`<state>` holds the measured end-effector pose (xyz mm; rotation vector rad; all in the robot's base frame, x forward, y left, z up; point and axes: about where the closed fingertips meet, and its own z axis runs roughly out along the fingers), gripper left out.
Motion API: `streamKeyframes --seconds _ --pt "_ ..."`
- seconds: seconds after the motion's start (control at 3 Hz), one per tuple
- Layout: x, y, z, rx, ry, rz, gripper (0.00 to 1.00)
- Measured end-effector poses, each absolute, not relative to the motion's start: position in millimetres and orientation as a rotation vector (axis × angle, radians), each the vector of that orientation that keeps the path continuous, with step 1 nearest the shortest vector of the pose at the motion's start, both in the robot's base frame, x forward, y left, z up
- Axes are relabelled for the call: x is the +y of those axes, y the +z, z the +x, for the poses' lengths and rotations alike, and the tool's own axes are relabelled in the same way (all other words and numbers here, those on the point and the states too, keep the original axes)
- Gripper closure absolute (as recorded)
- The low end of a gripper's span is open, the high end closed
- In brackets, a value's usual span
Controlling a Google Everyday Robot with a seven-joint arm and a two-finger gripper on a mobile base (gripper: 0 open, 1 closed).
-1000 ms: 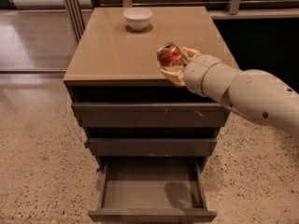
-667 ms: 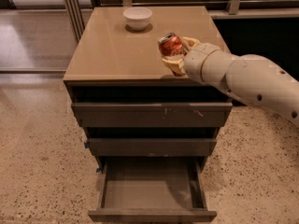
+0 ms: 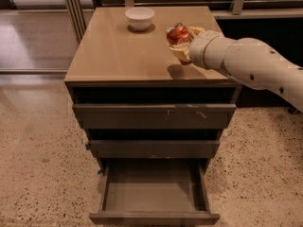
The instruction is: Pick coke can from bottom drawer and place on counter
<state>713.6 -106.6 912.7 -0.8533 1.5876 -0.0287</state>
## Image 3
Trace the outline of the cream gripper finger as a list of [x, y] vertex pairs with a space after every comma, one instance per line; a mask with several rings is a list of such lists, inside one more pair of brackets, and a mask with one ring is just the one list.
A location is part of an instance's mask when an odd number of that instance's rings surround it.
[[169, 51], [176, 57], [180, 63], [189, 64], [191, 59], [189, 56], [189, 44], [175, 44], [169, 46]]
[[196, 27], [196, 26], [191, 26], [189, 29], [188, 29], [190, 35], [192, 37], [196, 37], [198, 36], [200, 33], [203, 33], [205, 32], [205, 30], [202, 28], [202, 27]]

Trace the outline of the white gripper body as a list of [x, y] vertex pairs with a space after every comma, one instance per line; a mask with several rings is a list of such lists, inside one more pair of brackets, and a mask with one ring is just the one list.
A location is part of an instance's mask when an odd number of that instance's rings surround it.
[[191, 62], [206, 70], [218, 69], [222, 63], [220, 49], [214, 44], [214, 41], [224, 36], [221, 32], [208, 30], [200, 32], [189, 45], [189, 58]]

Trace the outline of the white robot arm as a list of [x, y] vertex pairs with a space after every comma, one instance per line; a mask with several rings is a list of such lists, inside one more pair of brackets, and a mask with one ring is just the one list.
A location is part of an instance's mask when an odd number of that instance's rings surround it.
[[170, 52], [180, 63], [215, 70], [255, 90], [268, 90], [303, 112], [303, 69], [270, 45], [253, 38], [233, 40], [181, 23], [169, 28], [166, 36]]

